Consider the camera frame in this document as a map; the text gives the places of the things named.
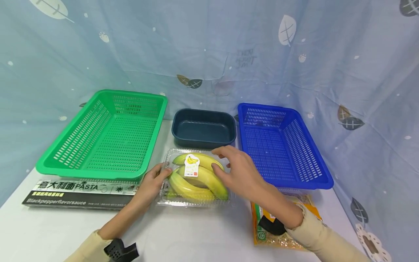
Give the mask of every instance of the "human hand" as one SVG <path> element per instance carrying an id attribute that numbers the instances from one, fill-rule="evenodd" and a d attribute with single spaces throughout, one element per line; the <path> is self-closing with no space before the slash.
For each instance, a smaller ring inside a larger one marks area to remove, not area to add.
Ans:
<path id="1" fill-rule="evenodd" d="M 159 193 L 164 179 L 172 173 L 171 169 L 165 169 L 160 172 L 162 165 L 163 163 L 155 165 L 144 175 L 141 185 L 129 202 L 130 205 L 144 210 L 148 208 Z"/>
<path id="2" fill-rule="evenodd" d="M 258 203 L 261 193 L 272 187 L 261 177 L 252 159 L 245 152 L 228 145 L 216 148 L 212 153 L 229 160 L 230 163 L 227 165 L 231 168 L 229 174 L 216 164 L 212 164 L 212 169 L 224 185 L 236 194 Z"/>

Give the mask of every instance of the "clear plastic container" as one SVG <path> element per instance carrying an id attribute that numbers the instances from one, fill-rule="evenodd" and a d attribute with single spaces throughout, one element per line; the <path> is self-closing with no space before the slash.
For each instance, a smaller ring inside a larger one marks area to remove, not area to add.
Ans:
<path id="1" fill-rule="evenodd" d="M 232 194 L 213 173 L 211 163 L 226 172 L 227 159 L 220 159 L 209 151 L 172 148 L 166 155 L 162 169 L 171 168 L 165 179 L 158 205 L 183 207 L 216 207 L 229 204 Z"/>

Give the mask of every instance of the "food package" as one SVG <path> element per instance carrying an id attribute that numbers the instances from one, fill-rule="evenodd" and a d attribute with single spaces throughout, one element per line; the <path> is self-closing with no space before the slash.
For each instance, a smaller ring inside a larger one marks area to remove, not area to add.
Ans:
<path id="1" fill-rule="evenodd" d="M 158 196 L 159 205 L 214 207 L 230 203 L 231 194 L 214 174 L 212 163 L 227 170 L 226 159 L 209 151 L 172 148 L 163 169 L 171 168 Z"/>
<path id="2" fill-rule="evenodd" d="M 285 197 L 305 205 L 318 219 L 322 220 L 317 208 L 313 205 L 310 195 L 297 189 L 280 189 Z M 259 205 L 251 202 L 253 220 L 253 241 L 256 245 L 270 245 L 288 249 L 306 250 L 286 232 L 284 225 Z"/>

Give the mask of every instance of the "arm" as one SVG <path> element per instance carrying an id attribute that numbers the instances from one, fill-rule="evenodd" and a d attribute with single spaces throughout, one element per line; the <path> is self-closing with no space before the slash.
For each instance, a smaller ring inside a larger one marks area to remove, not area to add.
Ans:
<path id="1" fill-rule="evenodd" d="M 162 164 L 153 167 L 145 176 L 132 200 L 100 230 L 94 231 L 65 262 L 108 262 L 104 252 L 113 239 L 121 238 L 132 224 L 142 216 L 158 194 L 161 185 L 171 173 L 160 173 Z"/>
<path id="2" fill-rule="evenodd" d="M 304 206 L 289 202 L 266 183 L 246 153 L 232 146 L 216 148 L 213 154 L 229 160 L 227 174 L 213 164 L 214 173 L 236 194 L 258 204 L 281 221 L 288 233 L 322 262 L 369 262 L 357 248 L 326 227 Z"/>

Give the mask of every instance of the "black wrist device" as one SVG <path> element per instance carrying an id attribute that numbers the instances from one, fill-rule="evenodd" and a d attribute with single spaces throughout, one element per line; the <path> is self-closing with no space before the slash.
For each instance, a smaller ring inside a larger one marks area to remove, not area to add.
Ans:
<path id="1" fill-rule="evenodd" d="M 135 243 L 129 247 L 124 247 L 121 239 L 114 239 L 103 250 L 113 262 L 131 262 L 139 256 Z"/>

